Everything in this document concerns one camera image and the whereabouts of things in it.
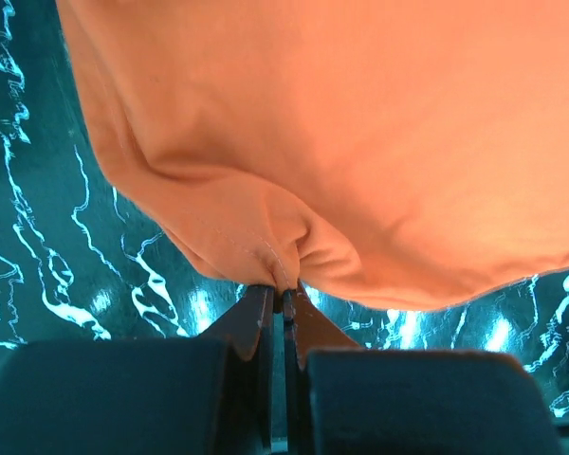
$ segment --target glossy surface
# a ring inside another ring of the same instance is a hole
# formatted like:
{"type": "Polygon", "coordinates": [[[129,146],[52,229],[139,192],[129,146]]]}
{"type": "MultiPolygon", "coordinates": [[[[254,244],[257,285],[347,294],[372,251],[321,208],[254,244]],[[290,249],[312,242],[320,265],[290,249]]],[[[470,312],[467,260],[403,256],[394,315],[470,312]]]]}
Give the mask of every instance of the glossy surface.
{"type": "MultiPolygon", "coordinates": [[[[54,6],[0,1],[0,359],[36,339],[194,336],[243,291],[198,275],[102,177],[54,6]]],[[[431,314],[309,293],[367,347],[511,353],[569,414],[569,271],[431,314]]]]}

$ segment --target marble tabletop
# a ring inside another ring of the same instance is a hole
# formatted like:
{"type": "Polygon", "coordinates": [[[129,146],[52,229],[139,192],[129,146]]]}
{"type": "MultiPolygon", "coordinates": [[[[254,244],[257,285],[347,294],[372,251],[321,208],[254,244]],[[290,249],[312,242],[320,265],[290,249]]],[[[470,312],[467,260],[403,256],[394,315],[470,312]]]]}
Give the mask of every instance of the marble tabletop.
{"type": "MultiPolygon", "coordinates": [[[[243,292],[197,274],[101,175],[52,1],[0,0],[0,360],[38,339],[195,336],[243,292]]],[[[438,313],[308,292],[370,348],[515,355],[569,415],[569,270],[438,313]]]]}

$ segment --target stitching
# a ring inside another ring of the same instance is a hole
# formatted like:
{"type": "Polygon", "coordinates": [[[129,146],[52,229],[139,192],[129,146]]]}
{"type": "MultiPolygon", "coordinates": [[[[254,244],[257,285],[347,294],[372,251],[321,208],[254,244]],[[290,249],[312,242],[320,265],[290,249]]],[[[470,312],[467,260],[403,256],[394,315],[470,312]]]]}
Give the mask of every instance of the stitching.
{"type": "MultiPolygon", "coordinates": [[[[99,69],[99,67],[98,67],[98,65],[97,65],[96,60],[95,60],[95,59],[92,59],[92,60],[93,60],[93,65],[95,66],[95,69],[97,70],[97,73],[98,73],[98,76],[99,76],[99,79],[100,79],[101,89],[103,90],[103,94],[105,95],[105,98],[106,98],[106,100],[107,100],[107,106],[108,106],[108,110],[109,110],[109,113],[110,113],[110,122],[113,122],[113,121],[114,121],[114,118],[116,118],[116,116],[115,116],[115,112],[114,112],[114,110],[113,110],[113,108],[112,108],[112,105],[111,105],[111,103],[109,102],[110,97],[109,97],[109,94],[108,94],[108,91],[107,91],[107,86],[105,85],[105,81],[103,80],[102,73],[101,73],[101,71],[100,71],[100,69],[99,69]]],[[[131,123],[130,123],[130,121],[128,120],[128,118],[127,118],[127,116],[126,116],[126,113],[123,113],[123,114],[124,114],[124,117],[125,117],[125,119],[126,119],[126,127],[127,127],[127,129],[129,130],[129,134],[131,135],[131,137],[135,137],[135,134],[134,134],[134,132],[133,132],[133,129],[131,128],[131,123]]],[[[125,149],[125,147],[124,147],[124,144],[122,143],[122,138],[120,137],[119,129],[118,129],[118,128],[115,128],[113,123],[112,123],[112,128],[113,128],[114,130],[116,130],[116,136],[117,136],[117,140],[118,140],[118,144],[119,144],[120,150],[122,151],[122,153],[123,153],[124,155],[126,155],[126,149],[125,149]]],[[[188,209],[186,209],[186,208],[183,209],[183,212],[184,212],[184,213],[187,213],[187,214],[190,215],[191,217],[195,218],[195,220],[196,220],[197,222],[199,222],[200,224],[202,224],[202,225],[204,225],[204,226],[206,226],[206,227],[208,227],[208,228],[214,230],[217,234],[221,235],[222,237],[225,237],[230,243],[232,243],[234,246],[238,247],[239,249],[241,249],[242,251],[244,251],[245,253],[247,253],[249,256],[251,256],[251,257],[253,257],[253,258],[256,258],[256,259],[258,259],[259,261],[261,261],[261,258],[257,255],[257,253],[255,253],[255,252],[253,252],[253,251],[250,251],[249,249],[246,249],[245,247],[243,247],[242,245],[240,245],[238,242],[236,242],[234,239],[232,239],[228,234],[226,234],[225,232],[221,231],[218,227],[216,227],[216,226],[214,226],[214,225],[208,223],[206,220],[204,220],[203,218],[199,217],[197,214],[191,212],[190,210],[188,210],[188,209]]],[[[252,230],[250,230],[250,229],[247,229],[247,228],[243,228],[243,230],[244,230],[246,233],[248,233],[248,234],[254,236],[256,239],[260,240],[262,243],[264,243],[264,245],[266,245],[266,246],[269,248],[269,250],[270,250],[272,256],[276,259],[276,261],[278,262],[278,264],[279,264],[279,266],[280,266],[280,268],[281,268],[281,271],[283,272],[284,281],[286,282],[286,287],[287,287],[287,289],[291,289],[291,283],[290,283],[290,281],[289,281],[288,275],[286,274],[285,265],[284,265],[283,262],[281,261],[281,258],[278,256],[278,254],[276,253],[276,251],[274,250],[274,248],[272,247],[272,245],[271,245],[266,239],[264,239],[261,235],[255,233],[254,231],[252,231],[252,230]]]]}

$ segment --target orange cloth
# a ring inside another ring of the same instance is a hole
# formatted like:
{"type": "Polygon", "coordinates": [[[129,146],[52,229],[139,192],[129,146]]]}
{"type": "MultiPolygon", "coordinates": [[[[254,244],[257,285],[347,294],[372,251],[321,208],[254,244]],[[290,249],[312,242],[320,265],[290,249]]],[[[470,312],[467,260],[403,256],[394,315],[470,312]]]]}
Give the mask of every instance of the orange cloth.
{"type": "Polygon", "coordinates": [[[58,7],[102,171],[201,273],[431,310],[569,267],[569,1],[58,7]]]}

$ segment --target orange fabric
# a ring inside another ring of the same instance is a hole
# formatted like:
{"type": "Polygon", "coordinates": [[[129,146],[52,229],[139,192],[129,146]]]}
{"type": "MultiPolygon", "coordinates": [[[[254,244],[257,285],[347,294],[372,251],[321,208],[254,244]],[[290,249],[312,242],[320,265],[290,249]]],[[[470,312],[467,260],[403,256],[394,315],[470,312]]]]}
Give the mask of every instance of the orange fabric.
{"type": "Polygon", "coordinates": [[[569,1],[58,7],[102,171],[201,273],[431,310],[569,266],[569,1]]]}

